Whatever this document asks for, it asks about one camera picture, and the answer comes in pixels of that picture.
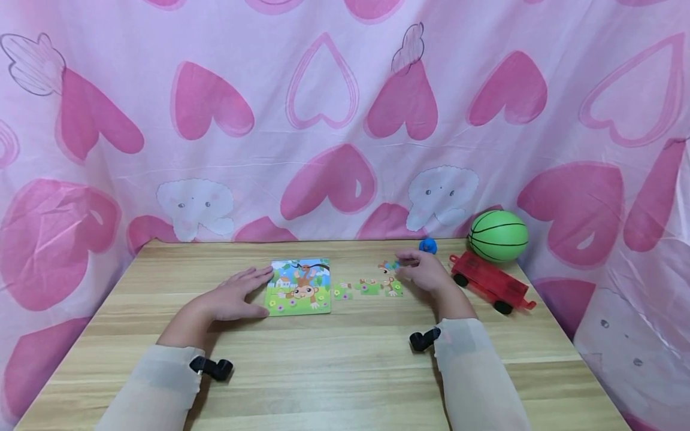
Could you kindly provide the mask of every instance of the blue toy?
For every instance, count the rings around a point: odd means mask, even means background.
[[[436,241],[434,241],[433,238],[424,238],[420,243],[420,250],[423,252],[436,254],[436,250],[438,250],[436,247]]]

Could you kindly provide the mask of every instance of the hand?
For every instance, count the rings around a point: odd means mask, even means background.
[[[260,319],[268,316],[268,310],[256,304],[246,303],[245,297],[273,278],[273,267],[260,270],[251,267],[238,272],[220,283],[217,288],[195,299],[214,320]]]
[[[457,289],[446,268],[433,254],[410,249],[401,250],[395,256],[400,261],[400,268],[396,270],[398,277],[408,279],[431,293],[449,286]]]

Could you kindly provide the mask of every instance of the wood grain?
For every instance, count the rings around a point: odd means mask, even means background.
[[[438,241],[438,256],[464,242]],[[149,243],[137,256],[18,430],[92,430],[144,350],[187,301],[248,266],[331,259],[333,283],[382,278],[376,265],[418,241],[272,244]],[[503,268],[528,283],[517,265]],[[504,317],[469,294],[520,393],[534,431],[627,431],[612,402],[541,299]],[[263,292],[254,302],[263,303]],[[334,301],[331,314],[214,325],[212,357],[236,367],[229,384],[204,380],[194,430],[448,430],[432,355],[413,354],[428,330],[422,295]]]

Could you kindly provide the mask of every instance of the sleeve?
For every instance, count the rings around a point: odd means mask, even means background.
[[[531,431],[513,382],[477,319],[444,319],[434,343],[454,430]]]
[[[149,347],[95,431],[181,431],[201,383],[189,367],[197,356],[204,351]]]

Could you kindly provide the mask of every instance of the house illustration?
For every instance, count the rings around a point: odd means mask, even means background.
[[[278,280],[276,280],[275,287],[281,289],[289,289],[290,279],[288,277],[280,277]]]

